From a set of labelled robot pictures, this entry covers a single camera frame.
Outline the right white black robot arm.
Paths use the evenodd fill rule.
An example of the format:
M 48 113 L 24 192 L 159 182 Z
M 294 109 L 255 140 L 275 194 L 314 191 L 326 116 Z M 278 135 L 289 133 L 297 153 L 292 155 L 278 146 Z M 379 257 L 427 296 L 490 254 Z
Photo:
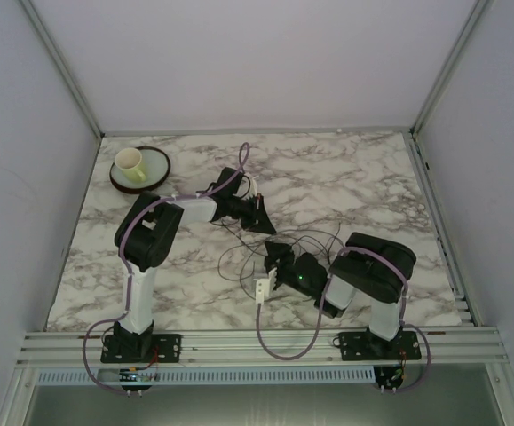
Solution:
M 265 244 L 268 289 L 287 285 L 310 297 L 318 310 L 314 337 L 324 317 L 344 314 L 357 294 L 370 299 L 370 321 L 360 341 L 382 358 L 399 342 L 404 327 L 408 280 L 416 255 L 407 246 L 386 239 L 352 233 L 328 268 L 304 253 L 295 257 L 287 243 Z

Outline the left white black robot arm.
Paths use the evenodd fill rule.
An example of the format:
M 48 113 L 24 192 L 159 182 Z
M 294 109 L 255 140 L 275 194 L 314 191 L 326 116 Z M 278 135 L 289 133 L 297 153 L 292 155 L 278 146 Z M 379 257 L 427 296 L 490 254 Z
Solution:
M 123 357 L 138 359 L 151 351 L 155 275 L 168 257 L 180 227 L 230 217 L 239 221 L 245 231 L 276 234 L 262 194 L 237 194 L 244 177 L 240 169 L 224 168 L 217 182 L 204 192 L 162 198 L 146 191 L 137 198 L 115 234 L 127 282 L 123 314 L 114 321 L 107 344 L 110 354 L 119 351 Z

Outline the white plate with dark rim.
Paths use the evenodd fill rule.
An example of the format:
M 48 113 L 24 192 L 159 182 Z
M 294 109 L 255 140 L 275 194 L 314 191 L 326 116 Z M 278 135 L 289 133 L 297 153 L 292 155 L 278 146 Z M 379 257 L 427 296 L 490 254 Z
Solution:
M 138 194 L 161 186 L 170 171 L 170 157 L 161 149 L 151 146 L 127 147 L 116 154 L 109 179 L 118 191 Z

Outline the yellow-green mug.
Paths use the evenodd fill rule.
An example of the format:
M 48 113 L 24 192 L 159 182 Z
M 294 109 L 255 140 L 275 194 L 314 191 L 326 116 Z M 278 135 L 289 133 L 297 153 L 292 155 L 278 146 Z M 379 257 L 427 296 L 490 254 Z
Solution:
M 124 148 L 115 156 L 115 166 L 132 183 L 146 181 L 146 168 L 143 156 L 137 148 Z

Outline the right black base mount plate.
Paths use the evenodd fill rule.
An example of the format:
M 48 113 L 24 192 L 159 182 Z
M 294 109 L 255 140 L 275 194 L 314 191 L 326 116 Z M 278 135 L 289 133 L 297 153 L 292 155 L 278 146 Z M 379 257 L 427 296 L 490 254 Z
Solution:
M 360 360 L 419 360 L 422 358 L 417 334 L 399 330 L 390 341 L 371 333 L 343 332 L 337 335 L 338 347 L 344 361 Z

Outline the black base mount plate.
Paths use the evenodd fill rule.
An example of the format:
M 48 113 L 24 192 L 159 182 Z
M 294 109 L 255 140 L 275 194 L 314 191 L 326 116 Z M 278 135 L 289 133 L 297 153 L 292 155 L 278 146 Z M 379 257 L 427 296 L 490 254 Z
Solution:
M 182 335 L 152 334 L 146 338 L 108 335 L 100 361 L 104 364 L 178 363 Z
M 399 330 L 390 341 L 371 333 L 343 332 L 337 335 L 338 347 L 344 361 L 360 360 L 419 360 L 422 358 L 417 334 Z

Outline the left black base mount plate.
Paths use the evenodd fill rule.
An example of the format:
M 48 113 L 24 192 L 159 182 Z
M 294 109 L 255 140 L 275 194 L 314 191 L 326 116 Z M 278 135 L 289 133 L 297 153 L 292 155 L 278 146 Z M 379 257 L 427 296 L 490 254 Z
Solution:
M 146 338 L 108 335 L 100 361 L 104 364 L 178 363 L 182 335 L 152 334 Z

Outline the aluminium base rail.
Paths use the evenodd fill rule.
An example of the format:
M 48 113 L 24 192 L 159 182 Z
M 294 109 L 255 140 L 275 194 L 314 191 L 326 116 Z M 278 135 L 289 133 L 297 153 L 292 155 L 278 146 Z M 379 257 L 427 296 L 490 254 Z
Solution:
M 295 365 L 343 365 L 334 346 L 338 329 L 323 329 L 315 345 Z M 494 327 L 424 327 L 431 363 L 507 363 L 509 357 L 501 335 Z M 281 362 L 268 355 L 253 330 L 181 331 L 182 367 L 264 367 Z M 311 341 L 309 329 L 266 330 L 266 346 L 280 355 L 293 356 Z M 41 332 L 26 334 L 17 358 L 17 367 L 82 367 L 83 332 Z

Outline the left aluminium frame post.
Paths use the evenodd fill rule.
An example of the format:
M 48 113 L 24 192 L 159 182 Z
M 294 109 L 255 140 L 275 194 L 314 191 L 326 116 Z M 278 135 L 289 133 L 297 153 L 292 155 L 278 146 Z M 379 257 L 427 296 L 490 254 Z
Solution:
M 55 41 L 50 29 L 48 29 L 45 24 L 40 12 L 36 9 L 34 2 L 30 0 L 19 0 L 18 4 L 26 14 L 30 26 L 35 30 L 36 35 L 42 42 L 51 62 L 59 72 L 63 83 L 66 85 L 67 90 L 78 107 L 78 110 L 82 114 L 83 119 L 86 121 L 94 137 L 101 140 L 104 137 L 104 133 L 99 126 L 98 119 L 93 113 L 82 88 L 76 81 L 75 75 L 58 43 Z

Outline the aluminium frame post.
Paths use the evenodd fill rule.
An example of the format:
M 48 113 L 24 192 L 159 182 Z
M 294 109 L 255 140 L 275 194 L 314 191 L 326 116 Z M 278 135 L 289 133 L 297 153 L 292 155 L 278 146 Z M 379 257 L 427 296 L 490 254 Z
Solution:
M 417 139 L 427 122 L 430 120 L 433 111 L 438 105 L 449 81 L 462 60 L 466 49 L 469 47 L 472 37 L 475 35 L 478 26 L 485 18 L 493 4 L 494 1 L 492 0 L 478 0 L 475 1 L 471 7 L 470 14 L 464 22 L 460 34 L 456 38 L 452 49 L 447 54 L 445 62 L 431 87 L 431 91 L 426 97 L 422 108 L 410 128 L 410 134 L 413 139 Z
M 36 9 L 34 2 L 30 0 L 19 0 L 18 4 L 26 14 L 30 26 L 35 30 L 36 35 L 42 42 L 51 62 L 59 72 L 63 83 L 66 85 L 67 90 L 78 107 L 78 110 L 82 114 L 83 119 L 86 121 L 94 137 L 101 140 L 104 137 L 104 133 L 99 126 L 98 119 L 93 113 L 82 88 L 76 81 L 75 75 L 58 43 L 55 41 L 50 29 L 48 29 L 45 24 L 40 12 Z

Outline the right aluminium frame post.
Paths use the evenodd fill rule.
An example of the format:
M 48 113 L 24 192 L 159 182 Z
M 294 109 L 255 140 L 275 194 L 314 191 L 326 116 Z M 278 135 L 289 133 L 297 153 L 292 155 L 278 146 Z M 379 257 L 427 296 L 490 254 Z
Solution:
M 410 134 L 413 139 L 417 139 L 427 122 L 430 120 L 433 111 L 438 105 L 449 81 L 462 60 L 466 49 L 469 47 L 472 37 L 475 35 L 478 26 L 485 18 L 493 4 L 494 1 L 492 0 L 478 0 L 475 1 L 471 7 L 470 14 L 464 22 L 460 34 L 456 38 L 452 49 L 447 54 L 445 62 L 431 87 L 431 91 L 426 97 L 422 108 L 410 128 Z

